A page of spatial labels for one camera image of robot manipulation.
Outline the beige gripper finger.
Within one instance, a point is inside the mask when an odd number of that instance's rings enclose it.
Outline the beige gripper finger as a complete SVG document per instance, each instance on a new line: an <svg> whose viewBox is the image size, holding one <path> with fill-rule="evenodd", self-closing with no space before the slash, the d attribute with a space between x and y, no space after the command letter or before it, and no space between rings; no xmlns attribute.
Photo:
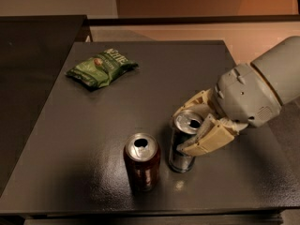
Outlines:
<svg viewBox="0 0 300 225"><path fill-rule="evenodd" d="M248 124L234 122L228 117L216 119L209 113L196 135L179 144L176 150L190 157L211 153L232 142Z"/></svg>
<svg viewBox="0 0 300 225"><path fill-rule="evenodd" d="M209 113L213 114L216 118L220 117L218 111L218 106L214 104L213 90L202 90L195 96L190 98L185 102L173 115L175 117L177 114L184 110L192 110L193 112L199 114L202 118L206 118Z"/></svg>

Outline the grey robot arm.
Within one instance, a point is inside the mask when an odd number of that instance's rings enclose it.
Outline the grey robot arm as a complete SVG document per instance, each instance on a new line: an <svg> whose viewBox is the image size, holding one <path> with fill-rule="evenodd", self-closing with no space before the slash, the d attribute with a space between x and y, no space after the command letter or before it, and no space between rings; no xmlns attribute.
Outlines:
<svg viewBox="0 0 300 225"><path fill-rule="evenodd" d="M177 111L203 122L177 151L190 157L227 145L247 127L258 128L300 96L300 37L288 37L248 64L224 73L214 87L190 98Z"/></svg>

